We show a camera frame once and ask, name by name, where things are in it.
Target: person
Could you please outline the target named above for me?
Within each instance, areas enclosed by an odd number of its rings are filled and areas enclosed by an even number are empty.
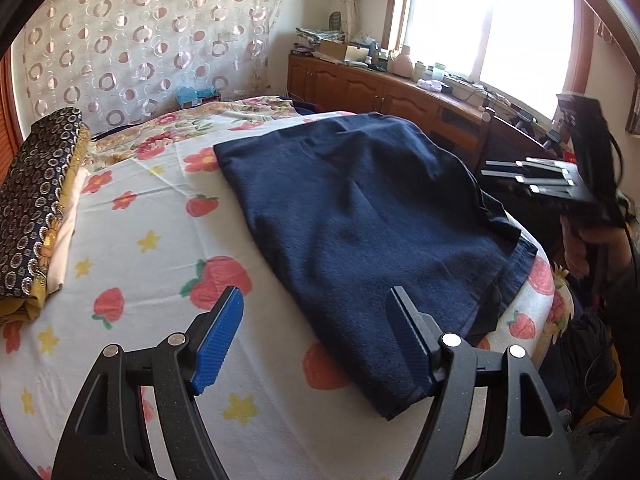
[[[589,475],[590,480],[634,478],[640,471],[640,290],[638,254],[626,231],[607,226],[575,229],[561,218],[564,259],[579,280],[590,274],[586,244],[606,244],[607,275],[602,293],[604,316],[618,353],[620,376],[631,421],[626,423],[614,447]]]

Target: cardboard box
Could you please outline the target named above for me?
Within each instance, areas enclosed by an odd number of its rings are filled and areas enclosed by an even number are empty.
[[[340,61],[361,61],[364,62],[369,55],[369,49],[361,46],[353,46],[337,41],[320,41],[320,54],[333,57]]]

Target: blue gripper pad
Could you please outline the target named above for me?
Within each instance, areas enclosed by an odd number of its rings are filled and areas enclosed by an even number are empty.
[[[242,292],[236,289],[198,348],[196,371],[191,380],[191,386],[196,395],[201,394],[207,386],[216,382],[222,362],[240,326],[243,312]]]
[[[413,304],[408,307],[415,310]],[[393,289],[386,295],[385,313],[412,379],[428,396],[436,387],[429,350]]]

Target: white bed sheet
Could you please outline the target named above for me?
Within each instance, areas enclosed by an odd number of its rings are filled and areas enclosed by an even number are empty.
[[[233,276],[246,292],[245,310],[216,384],[197,402],[229,477],[399,477],[431,401],[388,422],[335,370],[258,252],[235,195],[210,158],[215,143],[339,114],[207,134],[92,176],[79,203],[64,289],[34,323],[5,326],[0,340],[0,407],[18,448],[43,478],[100,350],[113,342],[126,351],[147,348],[185,330],[203,312],[196,304],[206,304],[213,289],[192,288],[191,297],[180,292],[196,278],[197,261],[217,256],[236,263],[217,260],[210,275]],[[216,207],[190,202],[198,196],[215,197]],[[552,299],[548,260],[538,245],[532,275],[482,346],[501,351],[518,343],[533,353]],[[158,471],[174,478],[151,388],[144,398]],[[483,399],[476,391],[463,456],[478,441]]]

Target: pink fabric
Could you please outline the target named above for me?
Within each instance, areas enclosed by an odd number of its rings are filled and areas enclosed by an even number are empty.
[[[56,243],[53,247],[53,254],[49,263],[49,272],[47,273],[47,295],[52,294],[62,288],[65,283],[66,264],[69,258],[69,247],[71,245],[71,237],[76,228],[76,212],[78,211],[78,201],[80,200],[80,192],[84,186],[84,181],[90,175],[86,168],[80,168],[74,186],[71,189],[70,204],[66,210],[65,219],[62,221]]]

